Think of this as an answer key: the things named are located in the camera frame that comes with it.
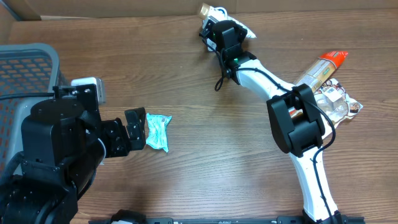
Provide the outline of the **white bottle gold cap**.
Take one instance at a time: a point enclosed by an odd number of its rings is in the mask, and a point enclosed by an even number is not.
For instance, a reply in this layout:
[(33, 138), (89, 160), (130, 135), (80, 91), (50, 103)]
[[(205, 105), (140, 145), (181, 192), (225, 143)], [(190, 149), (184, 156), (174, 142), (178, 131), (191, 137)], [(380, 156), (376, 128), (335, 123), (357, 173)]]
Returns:
[(249, 29), (246, 25), (242, 22), (238, 21), (237, 19), (228, 15), (228, 12), (223, 7), (213, 7), (206, 3), (201, 5), (201, 8), (198, 12), (199, 18), (202, 20), (202, 28), (205, 27), (205, 23), (208, 22), (209, 18), (212, 18), (215, 22), (219, 21), (234, 21), (238, 25), (241, 25), (244, 29), (248, 31), (246, 37), (249, 39), (255, 39), (257, 36), (256, 34)]

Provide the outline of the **mint green wipes pack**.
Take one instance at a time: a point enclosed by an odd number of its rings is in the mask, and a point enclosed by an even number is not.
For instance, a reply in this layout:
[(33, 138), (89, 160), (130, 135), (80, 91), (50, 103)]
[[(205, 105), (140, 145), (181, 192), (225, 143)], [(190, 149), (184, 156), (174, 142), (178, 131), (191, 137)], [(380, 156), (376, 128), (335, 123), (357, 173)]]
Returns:
[(161, 114), (146, 114), (147, 125), (149, 128), (146, 144), (153, 149), (169, 152), (167, 140), (167, 126), (172, 120), (172, 116)]

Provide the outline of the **orange spaghetti pasta package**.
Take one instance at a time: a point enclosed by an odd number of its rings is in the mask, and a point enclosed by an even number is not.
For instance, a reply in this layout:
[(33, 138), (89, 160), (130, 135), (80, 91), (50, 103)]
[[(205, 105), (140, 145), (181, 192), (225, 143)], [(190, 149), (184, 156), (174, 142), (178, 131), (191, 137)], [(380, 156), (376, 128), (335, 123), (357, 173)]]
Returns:
[(327, 80), (331, 79), (347, 55), (345, 51), (331, 51), (321, 55), (294, 81), (294, 85), (306, 84), (314, 94)]

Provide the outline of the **beige snack bag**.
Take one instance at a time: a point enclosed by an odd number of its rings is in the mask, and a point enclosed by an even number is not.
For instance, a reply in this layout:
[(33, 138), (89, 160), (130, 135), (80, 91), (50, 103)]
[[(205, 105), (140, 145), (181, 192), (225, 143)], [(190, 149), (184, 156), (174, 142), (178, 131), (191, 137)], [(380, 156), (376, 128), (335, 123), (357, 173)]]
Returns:
[(343, 85), (335, 78), (327, 80), (314, 93), (317, 105), (330, 118), (335, 129), (346, 119), (353, 119), (363, 105), (347, 94)]

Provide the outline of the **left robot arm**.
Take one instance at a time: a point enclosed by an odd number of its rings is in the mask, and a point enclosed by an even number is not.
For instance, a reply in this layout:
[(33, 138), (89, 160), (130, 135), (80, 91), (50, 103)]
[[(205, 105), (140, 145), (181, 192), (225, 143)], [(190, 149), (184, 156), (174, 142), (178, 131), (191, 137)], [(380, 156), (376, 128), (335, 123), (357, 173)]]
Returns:
[(1, 177), (2, 223), (69, 223), (100, 163), (146, 144), (144, 108), (104, 121), (94, 84), (55, 86), (21, 124), (23, 150)]

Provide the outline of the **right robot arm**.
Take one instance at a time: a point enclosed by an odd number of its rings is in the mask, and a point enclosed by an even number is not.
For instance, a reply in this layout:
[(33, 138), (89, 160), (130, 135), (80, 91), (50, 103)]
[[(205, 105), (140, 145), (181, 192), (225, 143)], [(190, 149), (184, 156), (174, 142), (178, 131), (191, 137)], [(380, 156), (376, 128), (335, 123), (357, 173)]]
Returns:
[(323, 142), (331, 120), (317, 106), (312, 89), (287, 83), (265, 69), (255, 55), (242, 48), (247, 30), (235, 21), (208, 16), (200, 32), (212, 41), (222, 79), (232, 79), (266, 101), (272, 136), (294, 164), (303, 193), (305, 223), (344, 223), (331, 196), (322, 161), (329, 147)]

